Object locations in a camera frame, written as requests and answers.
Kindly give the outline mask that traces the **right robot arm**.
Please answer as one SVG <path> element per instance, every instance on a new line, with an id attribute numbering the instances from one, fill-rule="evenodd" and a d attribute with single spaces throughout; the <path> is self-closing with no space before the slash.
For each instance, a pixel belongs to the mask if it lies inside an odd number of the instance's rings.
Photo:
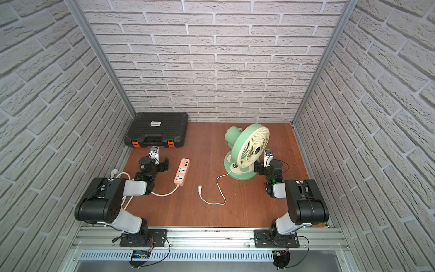
<path id="1" fill-rule="evenodd" d="M 274 219 L 267 231 L 254 230 L 257 248 L 297 248 L 298 230 L 328 221 L 329 211 L 315 180 L 283 180 L 283 162 L 276 159 L 268 165 L 255 162 L 254 171 L 266 178 L 266 193 L 287 204 L 287 212 Z"/>

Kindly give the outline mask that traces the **pink power strip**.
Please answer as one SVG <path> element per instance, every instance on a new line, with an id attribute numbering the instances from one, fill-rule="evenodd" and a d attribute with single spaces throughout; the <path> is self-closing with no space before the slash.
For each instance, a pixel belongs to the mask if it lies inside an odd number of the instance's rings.
<path id="1" fill-rule="evenodd" d="M 174 183 L 176 186 L 182 187 L 184 185 L 189 167 L 190 159 L 182 158 L 174 178 Z"/>

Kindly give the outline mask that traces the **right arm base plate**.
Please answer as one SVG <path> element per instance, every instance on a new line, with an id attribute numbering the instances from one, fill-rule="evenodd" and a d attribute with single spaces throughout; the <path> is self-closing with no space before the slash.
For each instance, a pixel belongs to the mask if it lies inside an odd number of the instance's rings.
<path id="1" fill-rule="evenodd" d="M 300 246 L 296 234 L 281 235 L 272 230 L 254 230 L 256 248 L 298 248 Z"/>

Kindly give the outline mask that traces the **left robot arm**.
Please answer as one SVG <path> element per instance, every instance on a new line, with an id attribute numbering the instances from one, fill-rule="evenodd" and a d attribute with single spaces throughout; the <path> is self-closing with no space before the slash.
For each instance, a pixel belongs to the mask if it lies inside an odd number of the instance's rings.
<path id="1" fill-rule="evenodd" d="M 94 178 L 75 208 L 75 219 L 88 224 L 105 224 L 121 231 L 121 235 L 112 240 L 119 241 L 121 247 L 164 246 L 166 231 L 150 231 L 145 219 L 122 207 L 122 199 L 150 195 L 156 176 L 168 168 L 168 158 L 157 162 L 157 159 L 148 156 L 140 159 L 139 171 L 133 180 L 121 177 Z"/>

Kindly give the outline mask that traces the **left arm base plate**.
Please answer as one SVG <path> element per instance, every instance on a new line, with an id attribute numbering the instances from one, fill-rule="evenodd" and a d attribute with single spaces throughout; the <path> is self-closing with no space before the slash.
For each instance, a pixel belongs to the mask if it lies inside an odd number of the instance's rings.
<path id="1" fill-rule="evenodd" d="M 151 247 L 151 242 L 154 242 L 154 247 L 164 247 L 166 245 L 165 237 L 168 230 L 164 228 L 152 228 L 145 231 L 144 234 L 125 234 L 120 240 L 120 247 Z"/>

